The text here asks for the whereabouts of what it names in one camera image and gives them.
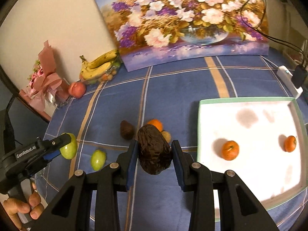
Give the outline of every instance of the black power adapter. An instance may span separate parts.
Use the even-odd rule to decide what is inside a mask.
[[[307,77],[307,70],[304,66],[298,65],[296,66],[293,76],[291,78],[291,82],[294,84],[294,86],[298,89],[301,87]]]

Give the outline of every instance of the power strip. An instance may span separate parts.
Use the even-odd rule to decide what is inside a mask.
[[[291,82],[292,74],[291,72],[285,67],[280,66],[277,70],[277,75],[280,77],[280,79],[283,81],[283,83],[287,86],[289,91],[292,93],[293,97],[297,99],[303,92],[302,87],[299,87],[298,89],[294,86],[294,84]]]

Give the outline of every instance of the floral painting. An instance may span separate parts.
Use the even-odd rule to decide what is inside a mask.
[[[267,55],[263,0],[95,0],[128,71],[217,55]]]

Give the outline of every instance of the blue plaid tablecloth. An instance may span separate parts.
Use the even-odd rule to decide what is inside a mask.
[[[274,49],[262,56],[219,56],[195,58],[156,65],[133,72],[122,67],[105,85],[87,87],[81,99],[55,111],[45,139],[64,132],[77,136],[78,153],[72,161],[62,156],[37,180],[38,190],[50,202],[76,169],[93,172],[90,157],[96,149],[107,154],[106,164],[115,162],[129,142],[120,136],[120,122],[127,120],[139,129],[148,120],[162,120],[164,129],[179,140],[183,151],[196,159],[198,105],[202,99],[248,96],[292,96],[278,79],[277,66],[289,63]],[[297,100],[304,121],[308,107]],[[91,229],[95,221],[95,196]],[[138,164],[134,185],[118,193],[122,231],[187,231],[193,195],[178,186],[173,165],[151,176]],[[269,210],[280,230],[288,230],[307,202],[307,189],[293,199]]]

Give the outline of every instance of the finger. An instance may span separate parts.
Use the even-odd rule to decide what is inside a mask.
[[[42,204],[37,205],[35,208],[32,209],[30,212],[30,215],[32,219],[36,220],[39,218],[39,216],[42,214],[44,211],[44,206]]]
[[[22,223],[17,213],[28,213],[30,211],[30,206],[20,200],[9,198],[3,202],[3,207],[15,226],[21,229]]]
[[[33,188],[33,190],[36,190],[36,185],[35,185],[34,181],[32,182],[32,188]]]
[[[36,207],[37,205],[39,205],[41,203],[41,197],[38,194],[38,192],[33,192],[32,195],[30,195],[29,197],[29,204],[32,207]]]

